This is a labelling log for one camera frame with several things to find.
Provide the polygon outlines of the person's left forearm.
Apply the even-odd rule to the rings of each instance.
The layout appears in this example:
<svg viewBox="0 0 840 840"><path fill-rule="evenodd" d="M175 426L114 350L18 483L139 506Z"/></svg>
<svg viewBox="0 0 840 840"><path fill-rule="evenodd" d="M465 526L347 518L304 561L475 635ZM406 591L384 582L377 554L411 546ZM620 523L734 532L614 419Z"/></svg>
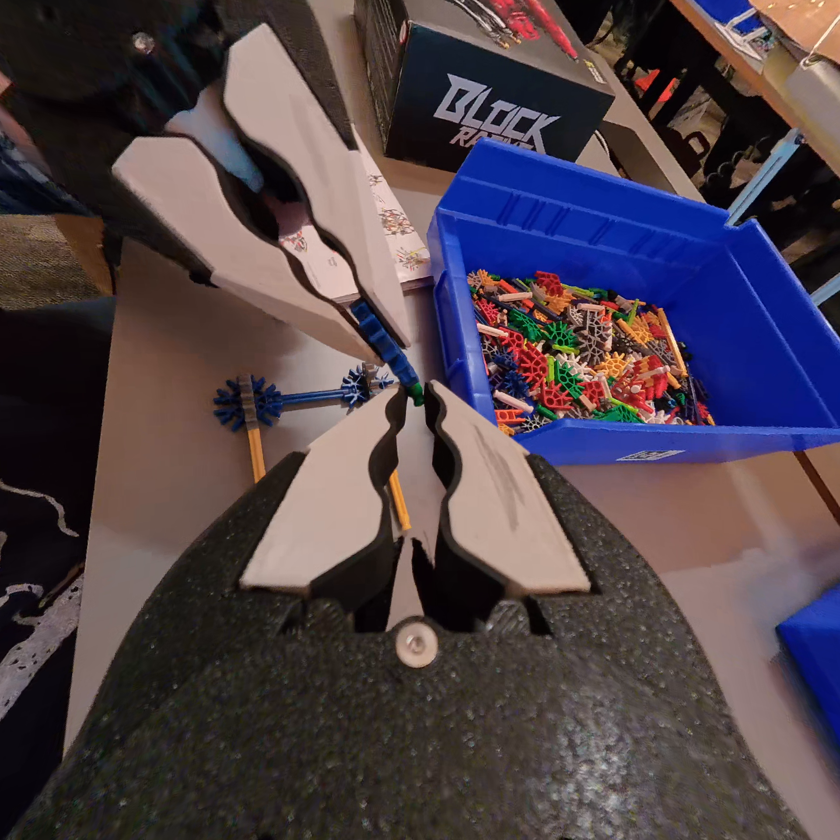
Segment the person's left forearm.
<svg viewBox="0 0 840 840"><path fill-rule="evenodd" d="M1 132L1 215L92 217Z"/></svg>

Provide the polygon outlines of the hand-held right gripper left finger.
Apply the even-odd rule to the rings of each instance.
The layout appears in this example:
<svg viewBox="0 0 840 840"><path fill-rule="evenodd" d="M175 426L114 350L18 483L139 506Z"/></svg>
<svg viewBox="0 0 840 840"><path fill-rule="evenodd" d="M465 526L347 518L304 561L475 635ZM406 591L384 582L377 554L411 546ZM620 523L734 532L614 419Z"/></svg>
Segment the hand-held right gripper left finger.
<svg viewBox="0 0 840 840"><path fill-rule="evenodd" d="M378 395L316 438L239 578L299 597L374 597L394 563L387 493L406 392Z"/></svg>

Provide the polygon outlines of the empty blue plastic bin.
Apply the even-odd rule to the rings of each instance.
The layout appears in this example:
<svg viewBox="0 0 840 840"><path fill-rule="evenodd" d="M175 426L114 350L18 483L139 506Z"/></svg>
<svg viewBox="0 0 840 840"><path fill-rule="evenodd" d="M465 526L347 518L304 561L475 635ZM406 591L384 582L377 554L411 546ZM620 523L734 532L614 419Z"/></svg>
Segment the empty blue plastic bin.
<svg viewBox="0 0 840 840"><path fill-rule="evenodd" d="M833 761L839 754L839 584L775 628L815 729Z"/></svg>

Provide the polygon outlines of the pile of colourful construction pieces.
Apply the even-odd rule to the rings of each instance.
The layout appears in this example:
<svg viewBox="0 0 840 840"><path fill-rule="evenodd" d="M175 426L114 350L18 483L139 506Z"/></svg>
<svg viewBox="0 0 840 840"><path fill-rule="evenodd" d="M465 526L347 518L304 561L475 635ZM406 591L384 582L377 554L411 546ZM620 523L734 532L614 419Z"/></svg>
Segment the pile of colourful construction pieces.
<svg viewBox="0 0 840 840"><path fill-rule="evenodd" d="M661 308L614 290L467 276L497 426L508 436L560 420L714 426L705 386Z"/></svg>

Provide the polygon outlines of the wooden work table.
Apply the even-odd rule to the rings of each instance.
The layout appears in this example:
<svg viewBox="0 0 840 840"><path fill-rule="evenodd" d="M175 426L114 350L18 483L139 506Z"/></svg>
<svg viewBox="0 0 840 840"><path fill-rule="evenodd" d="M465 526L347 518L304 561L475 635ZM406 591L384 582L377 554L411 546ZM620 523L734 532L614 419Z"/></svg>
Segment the wooden work table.
<svg viewBox="0 0 840 840"><path fill-rule="evenodd" d="M711 2L671 4L814 150L838 147L838 2L736 2L744 9L725 23L711 15ZM748 21L770 31L764 52L735 31Z"/></svg>

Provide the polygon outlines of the blue connector stack green tip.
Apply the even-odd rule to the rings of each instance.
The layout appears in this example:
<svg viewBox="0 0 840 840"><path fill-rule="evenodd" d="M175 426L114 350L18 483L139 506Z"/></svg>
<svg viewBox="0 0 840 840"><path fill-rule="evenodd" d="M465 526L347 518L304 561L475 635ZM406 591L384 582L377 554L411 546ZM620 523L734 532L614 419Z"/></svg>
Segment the blue connector stack green tip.
<svg viewBox="0 0 840 840"><path fill-rule="evenodd" d="M408 360L404 350L385 330L369 304L362 298L352 301L350 311L359 323L360 330L378 357L390 368L415 406L424 404L424 387Z"/></svg>

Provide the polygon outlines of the white instruction booklet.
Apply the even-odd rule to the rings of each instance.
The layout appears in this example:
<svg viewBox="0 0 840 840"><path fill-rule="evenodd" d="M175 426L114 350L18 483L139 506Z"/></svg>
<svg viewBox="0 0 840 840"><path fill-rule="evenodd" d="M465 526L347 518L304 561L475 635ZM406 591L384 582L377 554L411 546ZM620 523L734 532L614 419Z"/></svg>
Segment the white instruction booklet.
<svg viewBox="0 0 840 840"><path fill-rule="evenodd" d="M428 248L362 143L360 153L402 288L410 291L429 285L434 279ZM298 258L312 284L331 299L347 305L358 297L347 262L322 242L314 226L305 224L293 234L280 238L279 243L289 255Z"/></svg>

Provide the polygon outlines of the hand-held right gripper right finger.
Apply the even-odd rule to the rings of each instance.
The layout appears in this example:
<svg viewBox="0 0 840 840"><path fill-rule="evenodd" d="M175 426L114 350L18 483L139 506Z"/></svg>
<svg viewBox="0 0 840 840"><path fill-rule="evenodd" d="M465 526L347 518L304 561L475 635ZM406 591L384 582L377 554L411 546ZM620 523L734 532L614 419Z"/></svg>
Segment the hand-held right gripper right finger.
<svg viewBox="0 0 840 840"><path fill-rule="evenodd" d="M439 381L426 385L425 410L444 487L435 551L443 584L474 599L589 592L528 451Z"/></svg>

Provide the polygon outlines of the orange striped cone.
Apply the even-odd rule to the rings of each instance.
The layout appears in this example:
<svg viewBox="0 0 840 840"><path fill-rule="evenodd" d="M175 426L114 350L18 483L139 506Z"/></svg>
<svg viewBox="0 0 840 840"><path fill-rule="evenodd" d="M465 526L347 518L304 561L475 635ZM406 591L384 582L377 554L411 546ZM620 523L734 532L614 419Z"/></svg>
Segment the orange striped cone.
<svg viewBox="0 0 840 840"><path fill-rule="evenodd" d="M646 74L639 76L633 80L633 89L638 92L639 96L643 96L648 92L648 90L655 84L657 77L659 76L660 70L653 69ZM669 100L672 95L674 94L680 78L674 77L667 86L663 87L662 91L659 93L657 102L664 103Z"/></svg>

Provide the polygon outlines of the black printed cardboard box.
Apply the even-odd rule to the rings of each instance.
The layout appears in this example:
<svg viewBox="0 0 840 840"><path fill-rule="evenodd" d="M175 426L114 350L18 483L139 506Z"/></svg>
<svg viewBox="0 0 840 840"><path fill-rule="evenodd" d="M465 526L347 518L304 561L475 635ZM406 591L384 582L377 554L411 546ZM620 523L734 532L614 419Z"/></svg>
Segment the black printed cardboard box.
<svg viewBox="0 0 840 840"><path fill-rule="evenodd" d="M576 161L615 98L551 1L356 1L383 151L456 172L479 140Z"/></svg>

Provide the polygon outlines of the person's dark printed t-shirt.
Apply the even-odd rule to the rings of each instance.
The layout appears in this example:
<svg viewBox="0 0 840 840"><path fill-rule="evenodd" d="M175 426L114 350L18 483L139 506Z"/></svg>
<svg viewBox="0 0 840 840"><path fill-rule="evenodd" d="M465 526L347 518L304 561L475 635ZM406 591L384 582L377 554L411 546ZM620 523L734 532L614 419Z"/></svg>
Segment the person's dark printed t-shirt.
<svg viewBox="0 0 840 840"><path fill-rule="evenodd" d="M114 311L2 310L2 838L63 753Z"/></svg>

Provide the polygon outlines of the blue plastic bin with pieces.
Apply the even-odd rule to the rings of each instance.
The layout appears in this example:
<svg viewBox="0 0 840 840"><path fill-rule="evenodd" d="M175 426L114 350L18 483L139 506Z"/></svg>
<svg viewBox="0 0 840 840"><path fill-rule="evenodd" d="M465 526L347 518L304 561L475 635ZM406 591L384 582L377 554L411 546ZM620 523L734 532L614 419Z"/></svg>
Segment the blue plastic bin with pieces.
<svg viewBox="0 0 840 840"><path fill-rule="evenodd" d="M714 426L561 419L521 434L554 466L727 463L839 440L838 336L755 221L480 140L428 229L449 389L490 418L467 276L547 270L664 307Z"/></svg>

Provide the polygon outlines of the blue grey connector hub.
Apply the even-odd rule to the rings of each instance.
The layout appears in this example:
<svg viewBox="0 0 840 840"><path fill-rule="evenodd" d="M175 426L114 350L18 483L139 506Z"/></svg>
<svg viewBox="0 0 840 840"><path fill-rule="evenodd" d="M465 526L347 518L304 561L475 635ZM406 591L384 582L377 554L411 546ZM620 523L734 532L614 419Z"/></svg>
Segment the blue grey connector hub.
<svg viewBox="0 0 840 840"><path fill-rule="evenodd" d="M383 372L379 366L369 363L358 365L344 376L340 387L347 413L362 407L395 384L396 380Z"/></svg>
<svg viewBox="0 0 840 840"><path fill-rule="evenodd" d="M254 424L273 426L282 413L282 394L264 377L245 377L227 380L226 388L217 389L213 399L213 414L220 424L237 432Z"/></svg>

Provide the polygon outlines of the light blue metal frame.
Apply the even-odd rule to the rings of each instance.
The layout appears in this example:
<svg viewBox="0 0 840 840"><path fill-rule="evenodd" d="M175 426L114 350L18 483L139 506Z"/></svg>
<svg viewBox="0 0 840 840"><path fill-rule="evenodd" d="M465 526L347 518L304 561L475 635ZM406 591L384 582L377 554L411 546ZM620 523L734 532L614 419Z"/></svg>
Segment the light blue metal frame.
<svg viewBox="0 0 840 840"><path fill-rule="evenodd" d="M727 226L734 227L745 219L751 205L759 198L764 189L771 184L793 154L805 143L803 132L793 127L775 144L766 162L759 168L755 176L743 187L738 197L728 209ZM815 306L819 307L833 298L839 292L839 273L811 292L810 297Z"/></svg>

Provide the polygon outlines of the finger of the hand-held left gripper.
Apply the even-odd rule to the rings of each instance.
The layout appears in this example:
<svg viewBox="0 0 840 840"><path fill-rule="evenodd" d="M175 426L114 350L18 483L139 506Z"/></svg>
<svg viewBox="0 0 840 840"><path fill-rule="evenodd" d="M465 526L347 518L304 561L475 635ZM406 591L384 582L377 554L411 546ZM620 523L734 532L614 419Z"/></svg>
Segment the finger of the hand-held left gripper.
<svg viewBox="0 0 840 840"><path fill-rule="evenodd" d="M284 249L236 215L217 168L192 140L137 138L112 173L210 269L217 287L336 351L380 361L341 306L307 289Z"/></svg>
<svg viewBox="0 0 840 840"><path fill-rule="evenodd" d="M315 228L351 266L382 325L408 348L403 289L362 154L340 137L267 24L229 48L224 105L244 136L296 178Z"/></svg>

